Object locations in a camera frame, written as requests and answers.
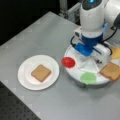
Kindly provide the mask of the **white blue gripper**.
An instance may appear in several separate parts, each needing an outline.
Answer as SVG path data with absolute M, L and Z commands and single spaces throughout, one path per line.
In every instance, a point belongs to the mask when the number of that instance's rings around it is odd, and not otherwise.
M 83 56 L 88 57 L 95 54 L 97 59 L 101 61 L 109 61 L 111 59 L 111 49 L 101 44 L 103 35 L 92 38 L 85 37 L 82 34 L 82 30 L 78 28 L 74 31 L 74 37 L 77 42 L 73 45 L 73 48 Z

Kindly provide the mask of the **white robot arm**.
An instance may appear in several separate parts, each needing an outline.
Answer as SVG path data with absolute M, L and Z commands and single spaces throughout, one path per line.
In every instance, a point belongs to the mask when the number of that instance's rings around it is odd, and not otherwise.
M 74 31 L 78 43 L 73 48 L 85 57 L 95 53 L 99 59 L 110 59 L 111 50 L 104 46 L 104 25 L 120 29 L 120 0 L 83 0 L 80 23 Z

